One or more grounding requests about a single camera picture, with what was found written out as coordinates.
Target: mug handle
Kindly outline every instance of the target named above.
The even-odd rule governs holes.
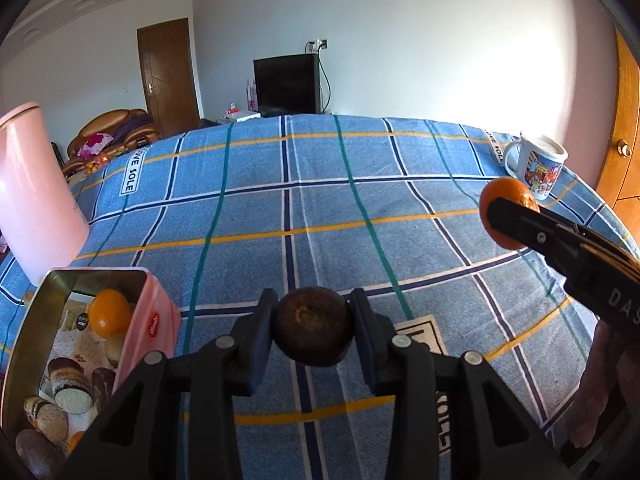
[[[509,144],[507,144],[507,147],[504,149],[504,169],[507,173],[509,173],[512,177],[517,178],[518,175],[516,174],[516,170],[512,170],[509,165],[507,164],[507,155],[509,155],[509,152],[515,148],[516,146],[522,144],[522,139],[518,139],[518,140],[512,140]]]

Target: small red object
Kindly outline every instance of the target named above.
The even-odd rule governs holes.
[[[146,329],[149,332],[149,336],[151,338],[156,337],[156,333],[158,332],[158,322],[160,321],[160,316],[157,312],[154,312],[149,319],[149,326]]]

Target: television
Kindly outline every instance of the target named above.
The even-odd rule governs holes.
[[[255,59],[254,73],[263,117],[321,112],[318,54]]]

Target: brown round fruit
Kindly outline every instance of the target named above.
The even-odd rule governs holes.
[[[38,480],[54,480],[65,463],[59,448],[36,430],[22,430],[15,438],[18,456]]]
[[[486,212],[489,209],[489,204],[498,197],[507,198],[521,206],[540,212],[538,202],[533,198],[533,195],[527,186],[517,178],[513,178],[511,176],[494,178],[484,186],[484,189],[480,194],[480,220],[482,221],[484,229],[489,233],[489,236],[494,239],[494,242],[500,245],[500,247],[510,251],[517,251],[523,248],[524,245],[513,238],[503,235],[501,232],[496,231],[489,225]]]
[[[322,286],[297,288],[280,300],[271,321],[273,340],[294,361],[325,367],[340,362],[353,339],[349,306]]]

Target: pink tin box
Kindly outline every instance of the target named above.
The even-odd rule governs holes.
[[[30,427],[24,415],[24,399],[40,391],[52,346],[60,340],[56,336],[63,321],[65,303],[69,299],[91,301],[105,288],[118,290],[129,304],[135,305],[116,370],[114,389],[147,352],[159,350],[167,357],[174,355],[180,312],[147,269],[74,267],[50,270],[22,320],[2,388],[0,425],[12,442],[21,430]],[[90,376],[92,369],[87,369],[86,363],[82,364],[85,374]]]

